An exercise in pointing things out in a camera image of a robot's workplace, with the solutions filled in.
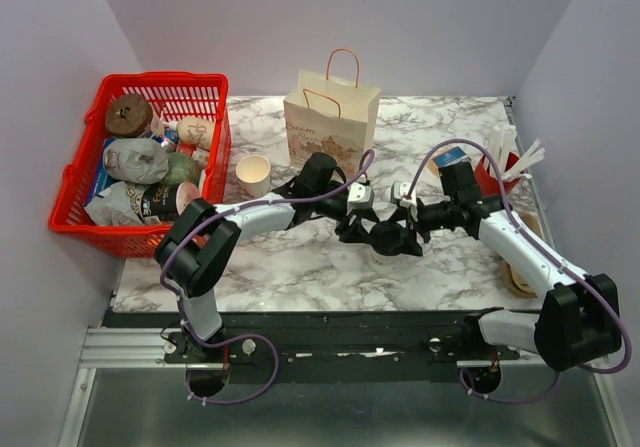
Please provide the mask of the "black coffee cup lid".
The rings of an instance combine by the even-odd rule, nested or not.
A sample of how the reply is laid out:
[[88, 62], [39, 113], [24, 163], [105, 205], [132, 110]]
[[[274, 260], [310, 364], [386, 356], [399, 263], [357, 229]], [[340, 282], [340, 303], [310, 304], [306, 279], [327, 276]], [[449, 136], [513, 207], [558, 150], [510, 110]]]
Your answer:
[[370, 231], [370, 245], [377, 254], [382, 256], [402, 254], [405, 238], [405, 228], [396, 222], [377, 223]]

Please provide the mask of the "white paper coffee cup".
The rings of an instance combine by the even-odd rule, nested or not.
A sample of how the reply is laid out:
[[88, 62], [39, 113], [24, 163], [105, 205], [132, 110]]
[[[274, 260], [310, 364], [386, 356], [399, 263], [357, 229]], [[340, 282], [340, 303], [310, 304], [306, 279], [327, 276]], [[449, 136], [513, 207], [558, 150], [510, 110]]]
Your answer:
[[394, 262], [396, 261], [396, 257], [395, 256], [385, 256], [385, 255], [381, 255], [375, 251], [372, 251], [370, 253], [371, 255], [371, 259], [372, 261], [377, 264], [377, 265], [381, 265], [381, 266], [391, 266], [394, 264]]

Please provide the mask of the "paper takeout bag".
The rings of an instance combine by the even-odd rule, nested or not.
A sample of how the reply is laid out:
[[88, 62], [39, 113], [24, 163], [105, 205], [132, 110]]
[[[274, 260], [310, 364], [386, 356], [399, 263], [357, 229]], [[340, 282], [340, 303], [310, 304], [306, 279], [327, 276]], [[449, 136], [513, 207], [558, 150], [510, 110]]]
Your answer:
[[347, 175], [373, 145], [381, 89], [324, 72], [301, 70], [283, 100], [290, 163], [301, 167], [316, 152], [336, 160]]

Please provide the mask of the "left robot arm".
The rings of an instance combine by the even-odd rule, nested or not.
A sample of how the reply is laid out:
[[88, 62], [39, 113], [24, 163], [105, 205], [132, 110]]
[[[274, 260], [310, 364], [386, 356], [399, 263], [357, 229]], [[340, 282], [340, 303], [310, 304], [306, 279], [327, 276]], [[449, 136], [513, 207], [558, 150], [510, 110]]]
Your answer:
[[354, 177], [339, 183], [337, 169], [326, 154], [315, 153], [297, 176], [266, 195], [230, 205], [191, 201], [160, 241], [154, 260], [161, 267], [160, 283], [174, 293], [187, 349], [201, 362], [214, 360], [227, 345], [214, 287], [221, 279], [238, 242], [286, 231], [315, 216], [346, 220], [349, 191], [366, 185], [366, 171], [375, 158], [368, 149]]

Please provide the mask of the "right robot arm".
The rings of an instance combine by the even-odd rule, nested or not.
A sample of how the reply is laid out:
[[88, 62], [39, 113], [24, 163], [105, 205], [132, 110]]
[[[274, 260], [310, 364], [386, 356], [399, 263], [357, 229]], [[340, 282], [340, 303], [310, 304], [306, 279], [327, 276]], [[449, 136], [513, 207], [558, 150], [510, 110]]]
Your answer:
[[485, 196], [467, 162], [439, 172], [446, 200], [425, 204], [410, 183], [397, 182], [392, 199], [408, 212], [409, 225], [423, 238], [435, 230], [463, 229], [493, 249], [533, 289], [538, 313], [488, 309], [473, 315], [460, 334], [460, 346], [480, 359], [496, 345], [538, 354], [562, 372], [612, 354], [622, 346], [614, 319], [617, 288], [605, 274], [590, 275], [546, 245], [499, 196]]

